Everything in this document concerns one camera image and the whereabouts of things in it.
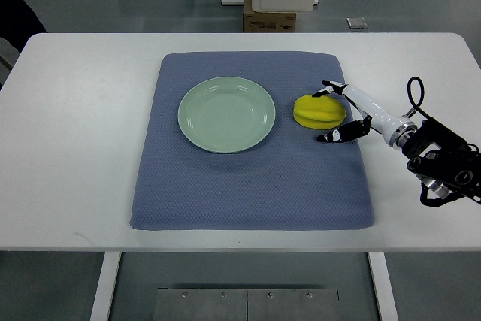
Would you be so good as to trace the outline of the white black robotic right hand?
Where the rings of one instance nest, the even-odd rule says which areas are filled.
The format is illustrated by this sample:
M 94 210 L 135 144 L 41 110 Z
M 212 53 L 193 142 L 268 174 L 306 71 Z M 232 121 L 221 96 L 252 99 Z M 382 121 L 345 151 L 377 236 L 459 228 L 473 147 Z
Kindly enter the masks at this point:
M 369 95 L 359 88 L 330 80 L 322 82 L 325 88 L 314 93 L 313 98 L 327 94 L 338 94 L 364 117 L 343 124 L 331 132 L 317 137 L 322 143 L 346 143 L 364 137 L 371 129 L 383 136 L 384 141 L 394 149 L 400 149 L 407 139 L 417 130 L 415 123 L 408 117 L 394 117 L 379 106 Z

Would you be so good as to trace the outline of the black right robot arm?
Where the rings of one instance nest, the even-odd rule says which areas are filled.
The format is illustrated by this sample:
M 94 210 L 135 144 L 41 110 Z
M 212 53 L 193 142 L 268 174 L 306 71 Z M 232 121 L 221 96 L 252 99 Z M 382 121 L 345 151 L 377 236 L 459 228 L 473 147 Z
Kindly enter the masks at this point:
M 421 109 L 425 89 L 419 77 L 407 82 L 411 109 L 406 117 L 419 113 L 422 125 L 406 131 L 396 141 L 408 158 L 407 169 L 421 182 L 420 202 L 440 207 L 461 198 L 480 203 L 480 149 Z

